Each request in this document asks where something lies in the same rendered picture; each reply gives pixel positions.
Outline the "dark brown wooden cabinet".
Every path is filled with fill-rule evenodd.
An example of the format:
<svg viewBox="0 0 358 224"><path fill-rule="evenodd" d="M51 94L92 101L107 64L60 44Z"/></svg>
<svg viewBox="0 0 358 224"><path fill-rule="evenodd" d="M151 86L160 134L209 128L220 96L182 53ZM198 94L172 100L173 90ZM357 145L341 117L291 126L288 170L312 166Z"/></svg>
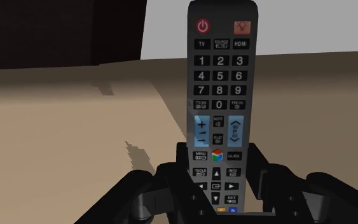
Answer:
<svg viewBox="0 0 358 224"><path fill-rule="evenodd" d="M138 60L148 0L0 0L0 69Z"/></svg>

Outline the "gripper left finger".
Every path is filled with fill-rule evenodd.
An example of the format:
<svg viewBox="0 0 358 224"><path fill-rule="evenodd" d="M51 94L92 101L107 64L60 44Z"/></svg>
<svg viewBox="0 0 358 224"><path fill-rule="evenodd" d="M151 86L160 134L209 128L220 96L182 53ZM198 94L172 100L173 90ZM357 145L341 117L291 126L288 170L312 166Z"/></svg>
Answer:
<svg viewBox="0 0 358 224"><path fill-rule="evenodd" d="M151 224L163 213L169 224L217 224L216 212L188 167L188 147L179 142L175 162L160 164L154 175L130 171L74 224Z"/></svg>

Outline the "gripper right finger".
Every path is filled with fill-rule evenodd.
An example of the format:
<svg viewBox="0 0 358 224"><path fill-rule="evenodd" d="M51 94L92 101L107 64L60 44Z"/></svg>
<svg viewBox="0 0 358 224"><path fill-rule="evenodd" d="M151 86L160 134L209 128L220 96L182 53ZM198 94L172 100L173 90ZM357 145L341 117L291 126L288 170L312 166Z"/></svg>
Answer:
<svg viewBox="0 0 358 224"><path fill-rule="evenodd" d="M358 190L330 174L300 178L284 165L269 163L251 143L245 176L277 224L358 224Z"/></svg>

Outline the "dark grey remote control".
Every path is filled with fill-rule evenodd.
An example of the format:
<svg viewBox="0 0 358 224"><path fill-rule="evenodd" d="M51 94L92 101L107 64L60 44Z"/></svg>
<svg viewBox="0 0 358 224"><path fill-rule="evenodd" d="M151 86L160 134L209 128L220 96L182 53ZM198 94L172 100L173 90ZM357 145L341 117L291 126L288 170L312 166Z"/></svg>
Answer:
<svg viewBox="0 0 358 224"><path fill-rule="evenodd" d="M188 6L189 173L220 213L245 207L257 33L254 0L192 0Z"/></svg>

